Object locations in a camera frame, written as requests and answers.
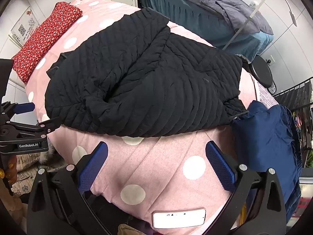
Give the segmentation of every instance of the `blue gripper pad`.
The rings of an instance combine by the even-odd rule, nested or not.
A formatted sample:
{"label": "blue gripper pad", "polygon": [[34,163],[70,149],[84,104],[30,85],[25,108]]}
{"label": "blue gripper pad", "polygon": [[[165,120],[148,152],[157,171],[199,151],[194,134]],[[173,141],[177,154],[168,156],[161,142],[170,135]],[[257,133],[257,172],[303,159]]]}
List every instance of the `blue gripper pad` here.
{"label": "blue gripper pad", "polygon": [[32,103],[32,102],[22,103],[22,104],[17,104],[15,106],[14,113],[15,114],[22,114],[22,113],[34,111],[34,109],[35,109],[34,103]]}
{"label": "blue gripper pad", "polygon": [[77,189],[80,193],[90,190],[92,183],[108,157],[108,146],[104,142],[99,144],[94,151],[96,152],[90,158],[78,178]]}
{"label": "blue gripper pad", "polygon": [[217,148],[218,146],[210,141],[205,147],[205,154],[224,190],[233,193],[236,189],[236,176],[220,154],[221,150]]}

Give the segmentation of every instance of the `lamp pole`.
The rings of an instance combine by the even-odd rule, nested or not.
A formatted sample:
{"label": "lamp pole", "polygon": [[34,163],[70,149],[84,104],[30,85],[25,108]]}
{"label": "lamp pole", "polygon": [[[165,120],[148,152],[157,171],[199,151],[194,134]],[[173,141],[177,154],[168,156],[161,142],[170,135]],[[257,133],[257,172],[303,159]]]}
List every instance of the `lamp pole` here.
{"label": "lamp pole", "polygon": [[[292,13],[292,10],[291,10],[291,7],[288,3],[287,0],[285,0],[286,3],[288,4],[288,7],[289,7],[289,13],[290,13],[290,16],[291,16],[291,19],[292,19],[292,23],[297,26],[297,21],[295,19],[295,15]],[[265,2],[265,0],[262,0],[258,6],[256,6],[255,10],[251,13],[251,15],[248,17],[248,19],[245,21],[245,23],[242,25],[241,28],[239,28],[239,30],[235,33],[235,35],[229,40],[229,42],[224,46],[223,50],[225,50],[230,43],[233,42],[233,40],[237,37],[237,35],[242,31],[242,29],[248,24],[248,22],[253,18],[253,16],[256,14],[256,12],[259,10],[259,8],[262,6],[262,4]]]}

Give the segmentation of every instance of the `silver bolt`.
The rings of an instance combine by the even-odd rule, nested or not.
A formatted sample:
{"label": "silver bolt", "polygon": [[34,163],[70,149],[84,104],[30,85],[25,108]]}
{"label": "silver bolt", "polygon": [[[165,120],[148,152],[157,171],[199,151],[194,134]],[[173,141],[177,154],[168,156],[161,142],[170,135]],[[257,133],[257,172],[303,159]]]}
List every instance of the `silver bolt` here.
{"label": "silver bolt", "polygon": [[274,175],[275,172],[276,172],[276,171],[275,171],[273,168],[269,168],[269,173],[271,173],[272,175]]}
{"label": "silver bolt", "polygon": [[68,171],[72,171],[73,169],[75,169],[75,166],[73,164],[69,164],[68,166],[66,166],[66,169]]}
{"label": "silver bolt", "polygon": [[45,169],[41,168],[41,169],[39,169],[38,174],[42,175],[42,174],[44,174],[44,172],[45,172]]}
{"label": "silver bolt", "polygon": [[245,170],[248,169],[248,167],[247,167],[245,164],[240,164],[240,165],[239,165],[239,169],[245,171]]}

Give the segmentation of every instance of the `white polka dot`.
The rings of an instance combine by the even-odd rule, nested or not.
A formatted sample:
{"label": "white polka dot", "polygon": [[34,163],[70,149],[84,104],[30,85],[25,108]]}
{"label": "white polka dot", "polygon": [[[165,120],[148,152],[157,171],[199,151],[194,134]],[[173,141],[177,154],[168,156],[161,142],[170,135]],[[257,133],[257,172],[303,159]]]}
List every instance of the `white polka dot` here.
{"label": "white polka dot", "polygon": [[73,159],[74,164],[76,165],[78,161],[86,154],[87,152],[83,147],[81,146],[75,147],[72,153],[72,159]]}
{"label": "white polka dot", "polygon": [[43,122],[43,121],[47,121],[47,120],[49,120],[50,118],[47,116],[47,114],[44,114],[43,116],[42,116],[42,119],[41,119],[41,121]]}
{"label": "white polka dot", "polygon": [[64,45],[64,48],[68,49],[68,48],[72,47],[76,43],[76,41],[77,41],[76,37],[73,37],[73,38],[67,40],[67,42]]}
{"label": "white polka dot", "polygon": [[28,95],[28,101],[32,102],[32,99],[34,98],[34,92],[30,92]]}
{"label": "white polka dot", "polygon": [[83,15],[81,18],[79,18],[76,23],[82,23],[88,18],[88,15]]}
{"label": "white polka dot", "polygon": [[185,161],[183,173],[186,178],[196,180],[204,174],[205,168],[205,160],[201,156],[194,155]]}
{"label": "white polka dot", "polygon": [[143,138],[141,138],[141,137],[132,138],[132,137],[128,137],[128,136],[124,136],[124,137],[122,137],[122,139],[128,145],[138,145],[143,140]]}
{"label": "white polka dot", "polygon": [[120,2],[116,2],[116,3],[113,3],[109,6],[110,9],[117,9],[119,7],[123,6],[123,3],[120,3]]}
{"label": "white polka dot", "polygon": [[73,5],[79,5],[81,3],[81,1],[77,1],[76,3],[74,3]]}
{"label": "white polka dot", "polygon": [[145,197],[145,190],[137,184],[129,184],[121,191],[121,198],[123,202],[128,205],[137,205],[141,203]]}
{"label": "white polka dot", "polygon": [[92,3],[88,4],[88,6],[97,5],[98,3],[99,3],[99,1],[95,1],[95,2],[92,2]]}
{"label": "white polka dot", "polygon": [[100,23],[99,27],[104,29],[112,25],[114,22],[115,21],[113,19],[106,19]]}
{"label": "white polka dot", "polygon": [[40,60],[40,62],[36,66],[36,70],[39,70],[44,65],[45,62],[46,62],[46,58],[44,57]]}

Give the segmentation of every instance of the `gray bedspread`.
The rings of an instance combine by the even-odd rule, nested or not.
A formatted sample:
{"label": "gray bedspread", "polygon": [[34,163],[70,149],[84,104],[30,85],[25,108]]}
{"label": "gray bedspread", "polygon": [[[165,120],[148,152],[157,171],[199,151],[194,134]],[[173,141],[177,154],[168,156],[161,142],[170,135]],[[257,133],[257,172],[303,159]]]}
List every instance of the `gray bedspread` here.
{"label": "gray bedspread", "polygon": [[[229,26],[237,31],[253,12],[253,8],[242,0],[188,0],[208,10],[219,17],[223,17]],[[272,28],[266,19],[257,12],[242,30],[242,33],[264,32],[273,35]]]}

